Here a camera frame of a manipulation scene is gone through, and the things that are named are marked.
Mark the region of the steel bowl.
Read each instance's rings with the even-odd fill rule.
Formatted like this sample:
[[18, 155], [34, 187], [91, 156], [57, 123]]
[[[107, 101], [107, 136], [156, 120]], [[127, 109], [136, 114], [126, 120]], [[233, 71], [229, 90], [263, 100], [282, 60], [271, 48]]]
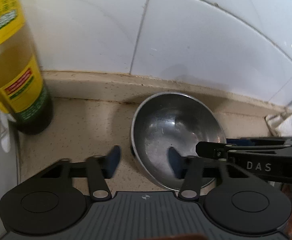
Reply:
[[212, 111], [198, 99], [179, 92], [161, 92], [146, 98], [134, 113], [130, 147], [141, 173], [155, 185], [178, 191], [168, 161], [168, 149], [195, 156], [200, 141], [225, 143], [225, 133]]

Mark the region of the white dish cloth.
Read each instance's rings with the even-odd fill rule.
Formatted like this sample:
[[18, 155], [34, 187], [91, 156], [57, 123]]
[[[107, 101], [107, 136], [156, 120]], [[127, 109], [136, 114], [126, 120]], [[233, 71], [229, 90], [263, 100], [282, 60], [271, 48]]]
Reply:
[[265, 117], [271, 135], [292, 137], [292, 113], [269, 114]]

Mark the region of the yellow green oil bottle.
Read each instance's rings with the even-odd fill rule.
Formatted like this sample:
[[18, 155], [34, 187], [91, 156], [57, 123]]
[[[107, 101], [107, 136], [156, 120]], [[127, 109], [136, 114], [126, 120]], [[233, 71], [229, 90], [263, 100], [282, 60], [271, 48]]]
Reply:
[[24, 134], [42, 132], [53, 118], [19, 0], [0, 0], [0, 110]]

